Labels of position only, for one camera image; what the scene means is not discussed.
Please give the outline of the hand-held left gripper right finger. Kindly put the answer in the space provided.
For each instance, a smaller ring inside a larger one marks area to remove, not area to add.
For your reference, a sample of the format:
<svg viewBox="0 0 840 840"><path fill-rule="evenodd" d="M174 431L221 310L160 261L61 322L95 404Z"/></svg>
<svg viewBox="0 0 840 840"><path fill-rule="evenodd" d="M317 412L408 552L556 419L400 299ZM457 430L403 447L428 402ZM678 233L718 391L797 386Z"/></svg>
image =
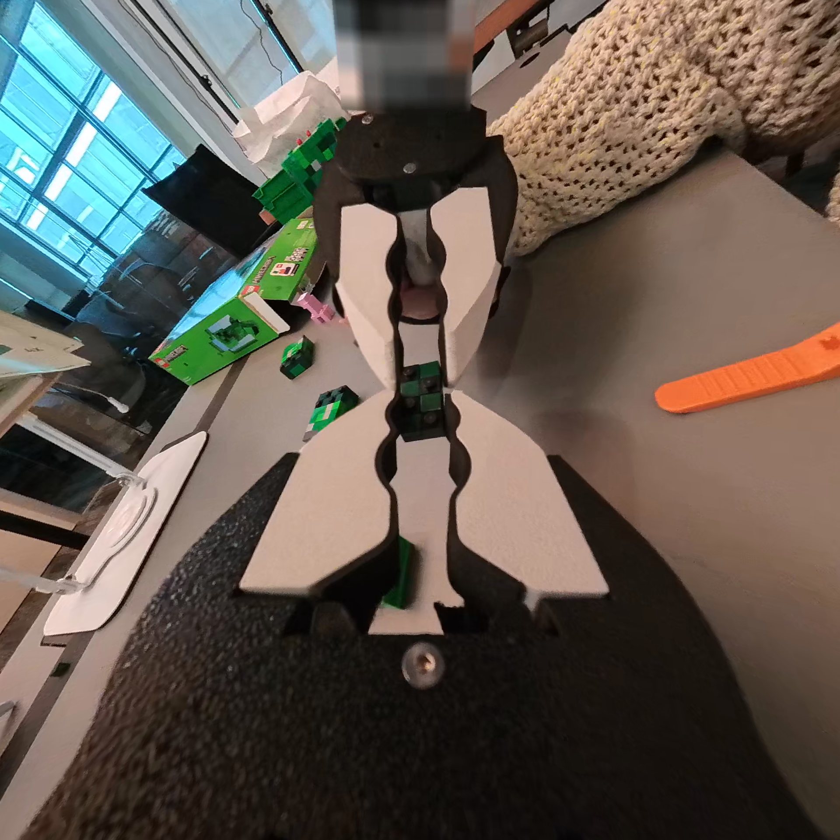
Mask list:
<svg viewBox="0 0 840 840"><path fill-rule="evenodd" d="M549 457L530 436L462 391L446 397L446 571L463 605L449 633L538 621L547 602L598 600L609 584Z"/></svg>

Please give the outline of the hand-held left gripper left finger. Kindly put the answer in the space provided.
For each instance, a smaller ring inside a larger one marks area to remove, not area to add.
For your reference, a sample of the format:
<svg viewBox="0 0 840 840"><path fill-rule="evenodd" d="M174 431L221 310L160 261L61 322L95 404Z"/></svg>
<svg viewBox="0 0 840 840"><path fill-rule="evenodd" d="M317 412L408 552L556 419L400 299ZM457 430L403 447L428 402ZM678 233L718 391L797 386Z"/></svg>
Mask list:
<svg viewBox="0 0 840 840"><path fill-rule="evenodd" d="M303 445L238 584L250 595L338 603L359 632L400 574L393 391Z"/></svg>

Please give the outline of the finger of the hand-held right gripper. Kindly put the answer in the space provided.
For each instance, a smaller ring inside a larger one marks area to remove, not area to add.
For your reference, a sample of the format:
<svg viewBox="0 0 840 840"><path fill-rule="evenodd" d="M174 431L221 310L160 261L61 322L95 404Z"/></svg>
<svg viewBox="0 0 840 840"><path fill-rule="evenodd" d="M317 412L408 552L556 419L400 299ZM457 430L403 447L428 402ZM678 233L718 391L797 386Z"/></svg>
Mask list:
<svg viewBox="0 0 840 840"><path fill-rule="evenodd" d="M385 389L396 389L398 289L389 275L397 219L370 205L341 212L338 293L365 362Z"/></svg>
<svg viewBox="0 0 840 840"><path fill-rule="evenodd" d="M444 250L439 338L447 387L453 388L484 337L501 274L488 189L458 188L432 206L429 220Z"/></svg>

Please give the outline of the green lego face block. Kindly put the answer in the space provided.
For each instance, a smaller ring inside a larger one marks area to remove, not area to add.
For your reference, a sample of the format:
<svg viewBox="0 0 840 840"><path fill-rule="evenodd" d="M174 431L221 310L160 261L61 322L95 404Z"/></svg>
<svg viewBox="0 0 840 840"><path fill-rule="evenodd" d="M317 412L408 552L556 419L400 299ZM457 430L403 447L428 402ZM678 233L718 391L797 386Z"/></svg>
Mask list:
<svg viewBox="0 0 840 840"><path fill-rule="evenodd" d="M381 606L404 610L410 605L413 598L417 548L402 535L398 539L398 565L396 583L381 599Z"/></svg>

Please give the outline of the dark green lego assembly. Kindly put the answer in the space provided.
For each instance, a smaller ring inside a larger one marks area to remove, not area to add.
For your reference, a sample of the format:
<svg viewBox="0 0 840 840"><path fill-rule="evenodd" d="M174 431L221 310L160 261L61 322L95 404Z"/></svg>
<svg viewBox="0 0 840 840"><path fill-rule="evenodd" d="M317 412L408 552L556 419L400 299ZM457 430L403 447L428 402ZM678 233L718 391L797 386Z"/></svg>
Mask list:
<svg viewBox="0 0 840 840"><path fill-rule="evenodd" d="M437 360L402 369L396 424L402 440L414 443L444 437L445 400L442 372Z"/></svg>

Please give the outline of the person's right forearm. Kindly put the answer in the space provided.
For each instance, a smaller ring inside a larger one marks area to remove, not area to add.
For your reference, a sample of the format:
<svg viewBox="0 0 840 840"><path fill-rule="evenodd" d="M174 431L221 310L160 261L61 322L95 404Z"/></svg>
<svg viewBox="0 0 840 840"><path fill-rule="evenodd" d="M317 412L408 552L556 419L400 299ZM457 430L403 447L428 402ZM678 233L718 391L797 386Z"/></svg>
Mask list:
<svg viewBox="0 0 840 840"><path fill-rule="evenodd" d="M839 2L608 2L489 127L518 175L509 254L668 180L710 139L762 162L838 117Z"/></svg>

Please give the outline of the pink lego pig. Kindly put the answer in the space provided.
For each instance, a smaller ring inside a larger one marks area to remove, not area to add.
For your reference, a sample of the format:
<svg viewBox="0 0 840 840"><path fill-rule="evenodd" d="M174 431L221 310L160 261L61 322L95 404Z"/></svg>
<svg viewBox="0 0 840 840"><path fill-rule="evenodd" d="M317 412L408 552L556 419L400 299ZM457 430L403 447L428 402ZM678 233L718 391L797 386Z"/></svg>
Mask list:
<svg viewBox="0 0 840 840"><path fill-rule="evenodd" d="M320 324L331 322L335 318L335 310L309 291L299 292L292 300L292 305L305 310L313 322Z"/></svg>

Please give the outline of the green lego creeper figure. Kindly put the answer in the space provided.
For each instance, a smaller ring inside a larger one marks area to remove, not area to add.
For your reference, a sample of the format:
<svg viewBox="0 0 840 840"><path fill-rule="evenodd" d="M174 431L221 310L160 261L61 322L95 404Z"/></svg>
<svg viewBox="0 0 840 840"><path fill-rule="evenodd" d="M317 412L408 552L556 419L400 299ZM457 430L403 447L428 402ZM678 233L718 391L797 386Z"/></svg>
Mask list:
<svg viewBox="0 0 840 840"><path fill-rule="evenodd" d="M313 196L322 179L323 166L334 157L339 132L348 120L338 117L321 121L307 137L298 139L282 162L281 171L291 183L309 196Z"/></svg>

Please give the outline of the green lego block dark studs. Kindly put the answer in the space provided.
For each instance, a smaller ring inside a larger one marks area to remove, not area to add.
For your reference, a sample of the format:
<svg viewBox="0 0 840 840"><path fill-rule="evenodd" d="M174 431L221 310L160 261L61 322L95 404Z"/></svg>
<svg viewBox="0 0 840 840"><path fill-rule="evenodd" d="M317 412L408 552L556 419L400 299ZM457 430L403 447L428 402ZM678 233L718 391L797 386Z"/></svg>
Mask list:
<svg viewBox="0 0 840 840"><path fill-rule="evenodd" d="M309 417L302 441L307 443L319 431L333 423L338 417L355 408L360 402L359 396L347 385L342 385L319 395Z"/></svg>

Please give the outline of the green cardboard lego box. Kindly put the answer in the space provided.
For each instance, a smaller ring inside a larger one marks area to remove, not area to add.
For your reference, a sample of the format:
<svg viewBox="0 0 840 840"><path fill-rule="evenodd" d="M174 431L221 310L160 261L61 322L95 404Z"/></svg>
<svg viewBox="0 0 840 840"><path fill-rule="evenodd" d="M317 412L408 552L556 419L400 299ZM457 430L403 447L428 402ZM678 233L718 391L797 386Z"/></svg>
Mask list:
<svg viewBox="0 0 840 840"><path fill-rule="evenodd" d="M324 270L308 209L216 279L150 362L183 384L201 382L310 319L291 300L301 291L317 297Z"/></svg>

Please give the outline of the open lego instruction booklet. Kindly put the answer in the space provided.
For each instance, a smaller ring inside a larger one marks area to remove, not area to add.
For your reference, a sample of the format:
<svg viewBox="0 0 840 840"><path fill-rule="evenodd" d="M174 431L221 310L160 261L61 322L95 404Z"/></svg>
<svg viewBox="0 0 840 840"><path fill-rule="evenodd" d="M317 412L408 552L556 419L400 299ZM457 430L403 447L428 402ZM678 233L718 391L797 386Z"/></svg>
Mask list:
<svg viewBox="0 0 840 840"><path fill-rule="evenodd" d="M82 347L77 339L1 311L1 385L89 366L77 354Z"/></svg>

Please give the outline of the person's right hand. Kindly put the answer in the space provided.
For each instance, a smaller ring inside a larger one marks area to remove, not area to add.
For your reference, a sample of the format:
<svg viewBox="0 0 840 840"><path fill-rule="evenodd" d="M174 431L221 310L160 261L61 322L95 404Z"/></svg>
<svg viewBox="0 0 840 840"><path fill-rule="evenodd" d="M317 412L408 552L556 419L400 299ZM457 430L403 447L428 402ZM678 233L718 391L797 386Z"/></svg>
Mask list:
<svg viewBox="0 0 840 840"><path fill-rule="evenodd" d="M409 276L405 276L401 282L400 299L402 322L411 324L439 322L438 290L434 283L419 285Z"/></svg>

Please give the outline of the white paper sheets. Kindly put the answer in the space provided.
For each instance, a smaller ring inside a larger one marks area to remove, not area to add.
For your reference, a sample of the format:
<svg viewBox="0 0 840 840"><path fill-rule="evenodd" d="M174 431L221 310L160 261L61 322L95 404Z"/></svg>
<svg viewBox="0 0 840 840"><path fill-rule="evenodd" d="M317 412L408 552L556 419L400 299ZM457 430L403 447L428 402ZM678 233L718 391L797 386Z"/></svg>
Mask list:
<svg viewBox="0 0 840 840"><path fill-rule="evenodd" d="M241 112L233 136L265 178L276 175L289 152L326 119L348 117L336 92L305 71Z"/></svg>

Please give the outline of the white book stand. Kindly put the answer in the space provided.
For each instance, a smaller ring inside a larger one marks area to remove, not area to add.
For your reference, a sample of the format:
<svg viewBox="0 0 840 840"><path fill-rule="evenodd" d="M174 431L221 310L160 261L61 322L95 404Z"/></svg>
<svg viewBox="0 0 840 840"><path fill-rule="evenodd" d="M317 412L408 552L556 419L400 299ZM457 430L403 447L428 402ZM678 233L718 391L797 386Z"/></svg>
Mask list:
<svg viewBox="0 0 840 840"><path fill-rule="evenodd" d="M56 595L45 623L46 637L92 633L120 609L148 554L190 478L208 440L205 431L180 439L131 471L27 413L17 425L98 467L123 492L73 573L52 581L7 568L1 580Z"/></svg>

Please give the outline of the orange brick separator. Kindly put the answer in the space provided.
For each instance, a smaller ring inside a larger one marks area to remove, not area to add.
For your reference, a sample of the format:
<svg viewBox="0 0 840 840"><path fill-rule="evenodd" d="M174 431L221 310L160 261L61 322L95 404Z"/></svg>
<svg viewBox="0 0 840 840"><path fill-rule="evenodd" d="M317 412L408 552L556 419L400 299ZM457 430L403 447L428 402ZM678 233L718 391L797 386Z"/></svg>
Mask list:
<svg viewBox="0 0 840 840"><path fill-rule="evenodd" d="M788 348L661 385L659 408L698 413L839 376L839 323Z"/></svg>

